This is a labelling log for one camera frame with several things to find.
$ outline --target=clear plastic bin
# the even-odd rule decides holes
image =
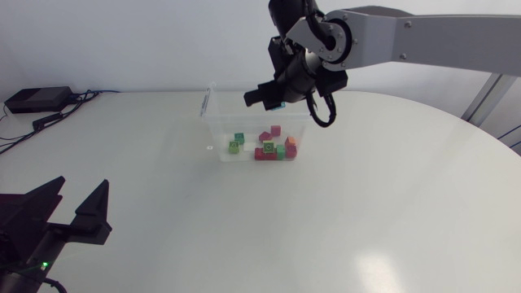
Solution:
[[[274,145],[284,145],[287,137],[296,140],[297,156],[282,161],[297,160],[298,150],[302,144],[304,131],[311,117],[306,103],[287,104],[285,108],[266,111],[262,103],[247,107],[244,102],[244,92],[217,92],[216,84],[211,84],[204,97],[201,116],[212,132],[214,149],[221,161],[255,160],[255,149],[263,148],[259,136],[271,133],[272,125],[281,127],[280,136],[273,137]],[[230,153],[230,142],[235,141],[235,134],[244,134],[244,144],[239,145],[239,153]]]

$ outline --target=orange block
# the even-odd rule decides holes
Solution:
[[[296,146],[296,140],[295,140],[295,138],[293,138],[293,137],[287,137],[287,138],[286,138],[286,143],[284,143],[284,145],[286,146],[286,148],[289,147],[289,146]]]

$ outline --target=black cable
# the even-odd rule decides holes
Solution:
[[[59,293],[67,293],[67,290],[65,290],[65,287],[60,284],[58,281],[55,281],[53,279],[45,278],[43,280],[45,284],[49,284],[51,287],[56,287],[56,290],[58,290]]]
[[[0,118],[0,121],[2,121],[6,117],[7,117],[6,104],[3,104],[3,116]]]
[[[521,143],[521,141],[516,142],[515,144],[511,145],[510,148],[515,147],[515,146],[519,145],[520,143]]]
[[[104,90],[104,91],[105,92],[116,92],[115,90]],[[74,105],[74,107],[69,112],[63,113],[63,116],[60,119],[58,119],[56,121],[53,121],[52,123],[50,123],[48,125],[45,125],[42,129],[39,129],[38,131],[34,130],[34,131],[30,132],[30,133],[27,133],[25,135],[19,136],[17,138],[1,138],[1,139],[4,139],[4,140],[15,140],[15,139],[18,139],[18,140],[15,141],[15,142],[9,142],[9,143],[4,143],[4,144],[0,145],[0,147],[8,146],[5,149],[0,151],[0,155],[5,153],[6,151],[9,151],[11,148],[15,147],[19,143],[21,143],[21,142],[31,138],[35,134],[41,132],[43,129],[48,129],[52,125],[56,125],[59,122],[63,121],[65,118],[69,117],[72,113],[74,113],[77,109],[79,109],[81,107],[81,105],[83,105],[84,103],[90,102],[93,98],[97,97],[98,95],[100,95],[104,91],[102,91],[102,90],[87,90],[85,93],[76,94],[76,98],[81,97],[81,96],[83,96],[83,98],[78,100],[77,103]]]
[[[317,106],[317,104],[315,103],[315,100],[313,99],[313,94],[311,92],[306,94],[306,102],[308,104],[308,109],[309,109],[309,113],[311,114],[311,117],[313,118],[313,120],[315,120],[315,122],[317,122],[317,124],[320,127],[325,128],[325,127],[332,125],[333,122],[335,122],[336,105],[335,105],[335,100],[333,99],[332,94],[326,94],[324,96],[324,101],[326,102],[326,105],[329,108],[329,113],[330,113],[329,120],[327,122],[324,122],[324,121],[320,120],[320,118],[318,118],[317,112],[315,110],[315,106]]]
[[[304,15],[311,33],[313,33],[328,50],[333,49],[335,47],[335,39],[330,38],[318,25],[316,15],[324,16],[324,14],[319,10],[313,9],[313,0],[304,0]]]
[[[507,135],[511,134],[512,132],[514,132],[515,130],[517,130],[519,127],[521,127],[521,125],[518,126],[518,127],[516,127],[516,128],[514,128],[514,129],[512,129],[511,131],[509,131],[509,132],[507,132],[507,133],[501,135],[501,136],[500,136],[499,138],[497,138],[497,139],[502,139],[502,138],[504,138],[505,136],[507,136]]]

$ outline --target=white table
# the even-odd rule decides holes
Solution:
[[[0,155],[2,193],[65,176],[54,222],[111,183],[107,243],[68,244],[49,278],[85,293],[521,291],[521,159],[482,130],[343,92],[297,160],[221,163],[203,95],[104,94]]]

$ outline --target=green letter block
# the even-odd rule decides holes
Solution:
[[[284,160],[286,156],[286,148],[284,145],[277,145],[277,160]]]
[[[262,146],[262,151],[265,154],[273,154],[275,152],[275,142],[273,141],[263,141]]]
[[[230,146],[228,146],[228,151],[230,154],[238,154],[239,153],[239,142],[233,141],[230,142]]]
[[[244,133],[236,133],[235,141],[239,142],[240,144],[243,144],[244,143]]]

